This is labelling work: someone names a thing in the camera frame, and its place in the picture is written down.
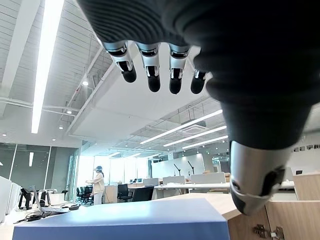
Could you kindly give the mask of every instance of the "ceiling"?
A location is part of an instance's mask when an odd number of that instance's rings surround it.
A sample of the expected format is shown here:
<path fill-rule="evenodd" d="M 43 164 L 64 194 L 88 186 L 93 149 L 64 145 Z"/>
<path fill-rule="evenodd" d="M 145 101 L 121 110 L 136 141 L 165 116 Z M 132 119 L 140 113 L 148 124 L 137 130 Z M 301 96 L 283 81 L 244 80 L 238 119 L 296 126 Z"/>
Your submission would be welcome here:
<path fill-rule="evenodd" d="M 21 3 L 21 0 L 1 0 L 0 3 L 0 83 L 3 82 L 5 69 L 11 64 L 8 62 L 8 55 Z M 192 60 L 199 49 L 191 50 L 181 92 L 173 95 L 169 92 L 168 45 L 163 43 L 160 47 L 161 89 L 153 93 L 148 89 L 140 54 L 132 44 L 130 51 L 137 71 L 137 80 L 131 84 L 126 83 L 110 55 L 96 40 L 74 0 L 64 1 L 39 133 L 31 134 L 32 102 L 43 12 L 44 1 L 41 1 L 8 95 L 0 87 L 0 97 L 15 100 L 15 105 L 0 103 L 4 106 L 3 116 L 0 115 L 0 133 L 7 134 L 6 137 L 0 135 L 0 142 L 64 147 L 83 145 L 84 155 L 108 155 L 120 151 L 123 157 L 135 153 L 146 157 L 157 153 L 165 155 L 180 152 L 183 146 L 227 134 L 227 130 L 222 130 L 164 147 L 164 144 L 190 136 L 176 131 L 140 144 L 190 119 L 197 119 L 220 109 L 219 102 L 210 98 L 206 90 L 198 95 L 190 91 L 194 70 Z M 88 87 L 81 85 L 83 80 L 89 82 Z M 71 115 L 66 115 L 66 109 L 61 108 L 67 105 L 72 108 Z M 319 119 L 320 104 L 317 104 L 312 108 L 305 132 L 318 131 Z M 223 115 L 207 119 L 205 125 L 206 131 L 225 125 Z M 220 141 L 206 145 L 204 149 L 217 154 L 228 151 L 228 148 L 227 141 Z"/>

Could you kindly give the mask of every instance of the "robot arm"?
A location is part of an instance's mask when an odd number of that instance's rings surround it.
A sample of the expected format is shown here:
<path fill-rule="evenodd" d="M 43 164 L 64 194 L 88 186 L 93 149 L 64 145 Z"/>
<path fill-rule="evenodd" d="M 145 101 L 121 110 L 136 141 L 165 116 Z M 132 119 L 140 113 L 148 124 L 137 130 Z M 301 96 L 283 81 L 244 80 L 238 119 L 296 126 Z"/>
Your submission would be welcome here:
<path fill-rule="evenodd" d="M 160 88 L 153 45 L 169 43 L 173 94 L 181 89 L 189 46 L 201 47 L 191 91 L 201 92 L 212 73 L 206 89 L 221 102 L 228 127 L 233 201 L 247 215 L 261 208 L 279 188 L 291 146 L 320 101 L 320 3 L 77 1 L 127 82 L 136 73 L 124 41 L 138 43 L 153 92 Z"/>

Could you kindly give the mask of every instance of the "air conditioning vent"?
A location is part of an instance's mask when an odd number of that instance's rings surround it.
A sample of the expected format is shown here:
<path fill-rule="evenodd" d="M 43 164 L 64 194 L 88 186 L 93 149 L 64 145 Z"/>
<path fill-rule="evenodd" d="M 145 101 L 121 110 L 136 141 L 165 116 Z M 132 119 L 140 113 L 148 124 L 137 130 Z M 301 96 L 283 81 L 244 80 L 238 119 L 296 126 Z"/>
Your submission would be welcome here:
<path fill-rule="evenodd" d="M 190 119 L 189 121 L 183 122 L 182 124 L 186 124 L 188 122 L 193 121 L 194 119 Z M 182 130 L 180 130 L 181 133 L 188 134 L 188 135 L 195 135 L 199 134 L 202 132 L 207 131 L 208 129 L 206 128 L 206 122 L 205 121 L 200 121 L 197 122 L 194 125 L 188 126 Z"/>

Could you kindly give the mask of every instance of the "laptop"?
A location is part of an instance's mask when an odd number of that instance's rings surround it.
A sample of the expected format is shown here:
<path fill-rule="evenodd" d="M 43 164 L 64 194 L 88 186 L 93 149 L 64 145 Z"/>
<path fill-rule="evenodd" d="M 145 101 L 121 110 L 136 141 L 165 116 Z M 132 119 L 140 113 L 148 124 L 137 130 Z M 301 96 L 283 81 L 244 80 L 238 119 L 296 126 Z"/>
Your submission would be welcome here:
<path fill-rule="evenodd" d="M 54 207 L 43 207 L 40 205 L 39 196 L 37 194 L 36 186 L 32 186 L 32 190 L 34 193 L 34 198 L 36 201 L 36 205 L 38 206 L 38 209 L 40 212 L 43 213 L 58 213 L 58 214 L 64 214 L 69 212 L 69 208 L 54 208 Z"/>

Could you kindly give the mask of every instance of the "microphone stand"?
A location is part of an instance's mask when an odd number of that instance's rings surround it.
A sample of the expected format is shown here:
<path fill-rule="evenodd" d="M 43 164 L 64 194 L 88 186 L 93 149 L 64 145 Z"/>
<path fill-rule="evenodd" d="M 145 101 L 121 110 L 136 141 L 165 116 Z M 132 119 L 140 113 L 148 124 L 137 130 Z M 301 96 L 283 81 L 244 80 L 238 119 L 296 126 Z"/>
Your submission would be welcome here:
<path fill-rule="evenodd" d="M 175 164 L 173 164 L 173 165 L 176 167 L 176 169 L 178 169 L 178 171 L 179 171 L 179 176 L 181 176 L 181 174 L 180 174 L 181 169 L 179 169 L 179 168 L 177 167 L 177 165 L 175 165 Z"/>
<path fill-rule="evenodd" d="M 188 161 L 188 164 L 190 165 L 190 167 L 192 168 L 192 172 L 193 172 L 193 175 L 195 175 L 195 167 L 191 165 L 191 163 Z"/>

